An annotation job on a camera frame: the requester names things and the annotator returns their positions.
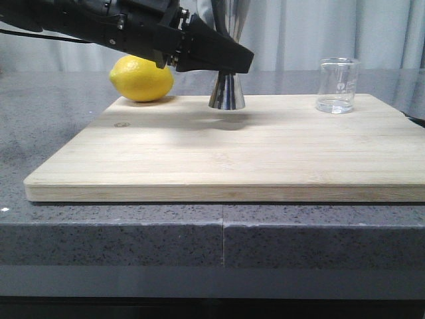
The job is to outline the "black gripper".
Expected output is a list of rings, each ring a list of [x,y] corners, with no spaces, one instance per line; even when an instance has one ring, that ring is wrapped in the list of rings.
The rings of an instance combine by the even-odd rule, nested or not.
[[[142,57],[159,68],[178,58],[176,71],[216,70],[247,73],[254,53],[210,28],[179,1],[111,1],[106,44]]]

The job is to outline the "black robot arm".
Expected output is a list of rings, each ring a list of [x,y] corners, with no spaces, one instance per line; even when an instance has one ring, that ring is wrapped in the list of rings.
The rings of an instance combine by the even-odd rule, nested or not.
[[[254,54],[190,15],[179,1],[2,1],[1,21],[52,31],[153,61],[178,72],[249,71]]]

